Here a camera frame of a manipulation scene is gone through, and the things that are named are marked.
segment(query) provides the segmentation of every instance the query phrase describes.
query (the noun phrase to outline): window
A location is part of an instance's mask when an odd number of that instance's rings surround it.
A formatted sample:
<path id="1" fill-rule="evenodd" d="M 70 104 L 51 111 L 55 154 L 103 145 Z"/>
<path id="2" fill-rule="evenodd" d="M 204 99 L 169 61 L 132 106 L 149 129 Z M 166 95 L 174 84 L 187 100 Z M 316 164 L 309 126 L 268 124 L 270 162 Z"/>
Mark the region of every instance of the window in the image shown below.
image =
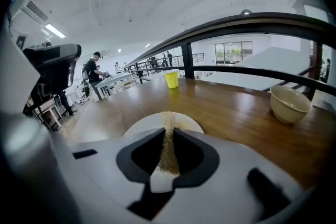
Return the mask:
<path id="1" fill-rule="evenodd" d="M 252 55 L 252 41 L 215 44 L 215 52 L 218 65 L 234 65 Z"/>

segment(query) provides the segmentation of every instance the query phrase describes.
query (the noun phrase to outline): wooden table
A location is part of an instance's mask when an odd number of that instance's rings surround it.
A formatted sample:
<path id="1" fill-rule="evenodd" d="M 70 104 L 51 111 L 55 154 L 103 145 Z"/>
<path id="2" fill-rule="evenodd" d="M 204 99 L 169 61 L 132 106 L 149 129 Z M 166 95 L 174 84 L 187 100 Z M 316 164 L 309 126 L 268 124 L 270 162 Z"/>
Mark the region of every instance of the wooden table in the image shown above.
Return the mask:
<path id="1" fill-rule="evenodd" d="M 169 89 L 160 78 L 93 103 L 68 142 L 97 140 L 101 134 L 120 137 L 138 120 L 165 110 L 190 116 L 206 134 L 253 148 L 304 188 L 317 182 L 336 130 L 334 114 L 320 108 L 296 125 L 281 123 L 267 92 L 190 79 Z"/>

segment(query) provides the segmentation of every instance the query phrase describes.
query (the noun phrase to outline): black handrail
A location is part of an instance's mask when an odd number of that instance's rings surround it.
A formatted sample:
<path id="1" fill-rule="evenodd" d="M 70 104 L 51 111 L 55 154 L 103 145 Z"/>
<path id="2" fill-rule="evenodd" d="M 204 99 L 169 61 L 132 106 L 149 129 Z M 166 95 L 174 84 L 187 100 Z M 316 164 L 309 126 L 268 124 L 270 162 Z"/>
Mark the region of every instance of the black handrail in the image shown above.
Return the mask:
<path id="1" fill-rule="evenodd" d="M 153 60 L 139 62 L 138 70 L 142 71 L 143 76 L 145 76 L 143 72 L 146 72 L 147 75 L 149 76 L 150 74 L 158 70 L 161 70 L 161 71 L 170 70 L 170 69 L 184 70 L 183 56 L 179 55 L 179 56 L 173 56 L 171 58 L 172 58 L 172 66 L 170 66 L 169 57 L 166 57 L 166 58 L 155 59 L 154 60 L 155 62 L 152 62 Z M 194 62 L 204 62 L 204 53 L 202 52 L 198 54 L 193 54 L 193 61 Z M 132 69 L 132 66 L 130 66 L 130 67 L 125 67 L 124 71 L 125 72 L 132 72 L 132 71 L 135 72 L 136 70 L 135 70 L 135 67 Z"/>
<path id="2" fill-rule="evenodd" d="M 243 73 L 290 81 L 336 96 L 335 87 L 329 86 L 317 80 L 280 71 L 237 66 L 193 66 L 191 42 L 217 36 L 243 33 L 264 33 L 294 36 L 307 40 L 313 40 L 317 42 L 318 46 L 324 44 L 336 49 L 336 42 L 334 38 L 335 27 L 331 24 L 318 19 L 296 14 L 252 13 L 248 15 L 242 14 L 214 20 L 186 30 L 151 48 L 130 62 L 128 66 L 135 65 L 138 70 L 137 63 L 144 58 L 181 46 L 184 66 L 178 67 L 178 69 L 185 71 L 186 78 L 194 79 L 194 71 Z M 172 68 L 161 67 L 149 68 L 148 70 L 169 69 Z"/>
<path id="3" fill-rule="evenodd" d="M 312 70 L 312 69 L 314 69 L 314 68 L 315 68 L 314 66 L 308 67 L 308 68 L 306 68 L 304 71 L 298 73 L 298 75 L 299 75 L 299 76 L 303 76 L 303 75 L 307 74 L 310 70 Z M 282 85 L 286 85 L 286 84 L 289 84 L 289 83 L 290 83 L 290 81 L 283 81 L 283 82 L 278 83 L 277 86 L 282 86 Z M 268 92 L 269 90 L 270 90 L 270 88 L 266 88 L 266 89 L 263 89 L 263 92 Z"/>
<path id="4" fill-rule="evenodd" d="M 297 14 L 272 12 L 239 14 L 213 20 L 188 29 L 149 49 L 128 65 L 187 43 L 232 34 L 267 33 L 288 35 L 313 40 L 336 49 L 334 31 L 335 27 L 331 24 Z"/>

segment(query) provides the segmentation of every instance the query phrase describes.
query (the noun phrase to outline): air vent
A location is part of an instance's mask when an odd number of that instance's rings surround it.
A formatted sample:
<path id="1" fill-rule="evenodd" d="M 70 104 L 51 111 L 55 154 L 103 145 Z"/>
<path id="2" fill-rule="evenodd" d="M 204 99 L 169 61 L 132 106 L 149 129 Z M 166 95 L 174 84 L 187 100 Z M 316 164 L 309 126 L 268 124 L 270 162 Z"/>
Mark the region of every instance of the air vent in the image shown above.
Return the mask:
<path id="1" fill-rule="evenodd" d="M 26 7 L 29 8 L 33 13 L 36 14 L 36 16 L 41 18 L 43 21 L 47 21 L 47 15 L 45 15 L 38 7 L 36 7 L 33 2 L 29 1 Z"/>

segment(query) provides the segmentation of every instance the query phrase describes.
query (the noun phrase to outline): floor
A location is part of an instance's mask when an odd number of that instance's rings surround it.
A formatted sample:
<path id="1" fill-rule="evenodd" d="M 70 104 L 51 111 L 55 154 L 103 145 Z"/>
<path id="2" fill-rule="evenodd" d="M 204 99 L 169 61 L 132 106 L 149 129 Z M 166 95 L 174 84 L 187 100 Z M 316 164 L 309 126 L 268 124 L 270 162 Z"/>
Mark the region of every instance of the floor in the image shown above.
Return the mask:
<path id="1" fill-rule="evenodd" d="M 329 110 L 333 113 L 336 114 L 335 109 L 332 107 L 332 105 L 329 102 L 326 102 L 326 100 L 328 99 L 328 94 L 325 92 L 321 92 L 321 91 L 316 91 L 314 94 L 314 98 L 311 101 L 311 103 L 315 106 L 318 106 L 320 108 Z"/>
<path id="2" fill-rule="evenodd" d="M 83 112 L 90 107 L 93 103 L 92 97 L 90 100 L 85 102 L 83 105 L 77 105 L 76 108 L 78 111 L 74 114 L 72 118 L 69 117 L 69 114 L 66 113 L 66 116 L 63 116 L 59 123 L 62 125 L 62 128 L 58 130 L 60 134 L 64 136 L 64 138 L 68 141 L 71 137 L 72 131 L 76 127 L 78 120 L 80 119 Z"/>

